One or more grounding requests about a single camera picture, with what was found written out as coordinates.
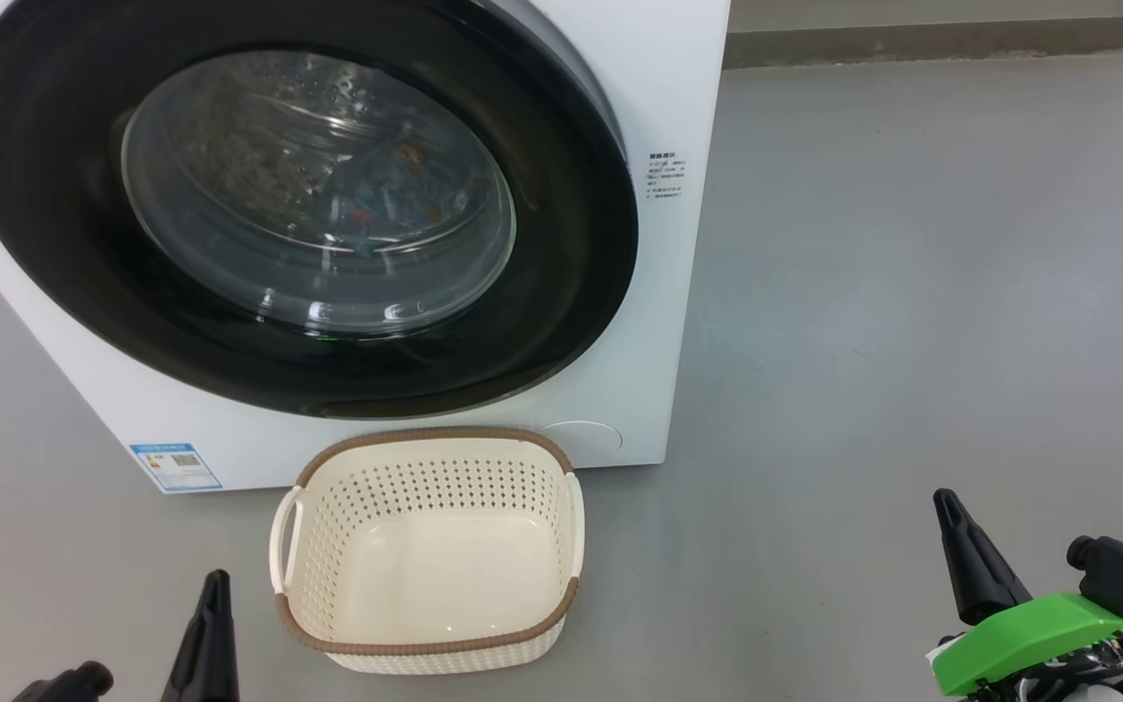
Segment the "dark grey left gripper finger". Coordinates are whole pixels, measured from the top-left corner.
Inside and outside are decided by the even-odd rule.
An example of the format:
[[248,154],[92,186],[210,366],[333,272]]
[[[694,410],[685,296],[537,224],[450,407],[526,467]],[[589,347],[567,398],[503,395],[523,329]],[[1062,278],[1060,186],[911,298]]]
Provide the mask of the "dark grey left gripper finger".
[[179,645],[162,701],[240,701],[230,573],[211,569]]

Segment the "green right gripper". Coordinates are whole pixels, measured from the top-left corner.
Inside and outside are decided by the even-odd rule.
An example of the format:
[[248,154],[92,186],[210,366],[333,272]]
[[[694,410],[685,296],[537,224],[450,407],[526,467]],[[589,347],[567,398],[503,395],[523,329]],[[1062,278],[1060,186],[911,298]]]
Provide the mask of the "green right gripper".
[[1066,701],[1095,689],[1123,701],[1123,618],[1079,594],[1030,601],[955,490],[935,489],[932,501],[955,609],[973,626],[926,653],[944,698]]

